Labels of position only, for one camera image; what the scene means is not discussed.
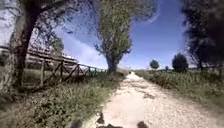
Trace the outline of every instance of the tree trunk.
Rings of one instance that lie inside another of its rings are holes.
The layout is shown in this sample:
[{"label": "tree trunk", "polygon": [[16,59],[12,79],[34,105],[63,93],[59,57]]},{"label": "tree trunk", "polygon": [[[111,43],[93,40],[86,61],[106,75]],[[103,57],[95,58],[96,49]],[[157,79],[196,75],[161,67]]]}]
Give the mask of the tree trunk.
[{"label": "tree trunk", "polygon": [[117,71],[117,64],[114,59],[110,57],[106,57],[107,64],[108,64],[108,74],[115,74]]},{"label": "tree trunk", "polygon": [[22,84],[23,68],[30,37],[39,15],[39,7],[34,2],[26,2],[20,6],[21,15],[17,17],[14,31],[9,42],[9,57],[4,68],[0,91],[17,91]]}]

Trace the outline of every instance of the green leaves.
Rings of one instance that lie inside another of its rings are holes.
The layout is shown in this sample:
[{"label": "green leaves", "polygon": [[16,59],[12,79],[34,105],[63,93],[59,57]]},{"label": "green leaves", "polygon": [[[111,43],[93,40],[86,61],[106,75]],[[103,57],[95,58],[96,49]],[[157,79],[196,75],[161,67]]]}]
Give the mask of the green leaves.
[{"label": "green leaves", "polygon": [[150,62],[150,67],[151,67],[152,69],[158,69],[158,68],[159,68],[159,63],[158,63],[158,61],[156,61],[156,60],[152,60],[152,61]]},{"label": "green leaves", "polygon": [[183,54],[178,53],[177,55],[174,56],[172,65],[173,65],[174,71],[186,72],[188,68],[187,58]]},{"label": "green leaves", "polygon": [[150,18],[155,11],[154,1],[101,0],[98,2],[100,6],[97,35],[102,44],[95,47],[106,57],[108,65],[117,65],[123,55],[131,51],[131,22]]}]

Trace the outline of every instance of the green grass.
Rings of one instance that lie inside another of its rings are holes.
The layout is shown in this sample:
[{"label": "green grass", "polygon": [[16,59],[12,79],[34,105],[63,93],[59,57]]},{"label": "green grass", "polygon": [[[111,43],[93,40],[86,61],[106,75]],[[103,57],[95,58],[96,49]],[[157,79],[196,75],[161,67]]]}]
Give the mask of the green grass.
[{"label": "green grass", "polygon": [[175,94],[197,101],[219,114],[224,114],[224,85],[215,73],[165,73],[149,74],[147,71],[136,71],[137,75],[172,90]]},{"label": "green grass", "polygon": [[4,128],[64,128],[72,120],[85,121],[101,109],[118,87],[120,77],[91,79],[86,84],[58,85],[0,110]]}]

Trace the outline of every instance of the tree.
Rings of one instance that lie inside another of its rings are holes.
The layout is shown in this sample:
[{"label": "tree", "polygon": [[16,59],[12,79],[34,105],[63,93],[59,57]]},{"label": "tree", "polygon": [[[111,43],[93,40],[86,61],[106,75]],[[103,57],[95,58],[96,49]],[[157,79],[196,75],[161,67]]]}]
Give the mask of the tree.
[{"label": "tree", "polygon": [[130,53],[130,25],[133,20],[146,20],[154,12],[153,0],[101,0],[96,49],[105,56],[108,72],[114,73],[123,55]]},{"label": "tree", "polygon": [[151,67],[152,69],[158,69],[158,68],[159,68],[159,63],[158,63],[158,61],[156,61],[156,60],[152,60],[152,61],[150,62],[150,67]]},{"label": "tree", "polygon": [[222,67],[224,1],[182,0],[182,2],[185,25],[188,27],[186,34],[190,56],[202,70],[207,65]]},{"label": "tree", "polygon": [[21,86],[25,58],[34,28],[51,30],[77,11],[79,5],[91,5],[93,0],[17,0],[18,6],[1,2],[0,10],[16,10],[15,27],[10,37],[10,55],[4,68],[4,77],[1,81],[2,92],[16,91]]},{"label": "tree", "polygon": [[[52,44],[51,44],[52,50],[51,50],[51,54],[55,57],[62,57],[63,54],[63,50],[64,50],[64,44],[62,42],[62,40],[60,38],[56,38]],[[54,61],[53,62],[53,67],[54,69],[57,68],[59,62]]]},{"label": "tree", "polygon": [[188,68],[187,58],[183,54],[178,53],[172,60],[172,66],[175,72],[186,72]]},{"label": "tree", "polygon": [[168,66],[166,66],[166,67],[165,67],[165,70],[166,70],[166,72],[167,72],[167,71],[169,70],[169,67],[168,67]]}]

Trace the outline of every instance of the grass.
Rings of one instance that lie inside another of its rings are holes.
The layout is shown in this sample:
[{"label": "grass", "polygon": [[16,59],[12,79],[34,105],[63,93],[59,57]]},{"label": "grass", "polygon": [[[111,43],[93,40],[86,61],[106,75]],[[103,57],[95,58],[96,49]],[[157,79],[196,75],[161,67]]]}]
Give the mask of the grass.
[{"label": "grass", "polygon": [[[35,81],[38,73],[29,70]],[[3,128],[64,128],[73,120],[85,121],[101,109],[102,103],[116,90],[121,76],[104,76],[87,83],[52,86],[31,94],[0,95],[0,127]]]},{"label": "grass", "polygon": [[197,101],[209,109],[224,115],[224,86],[215,73],[166,73],[137,71],[139,76],[172,90],[175,94]]}]

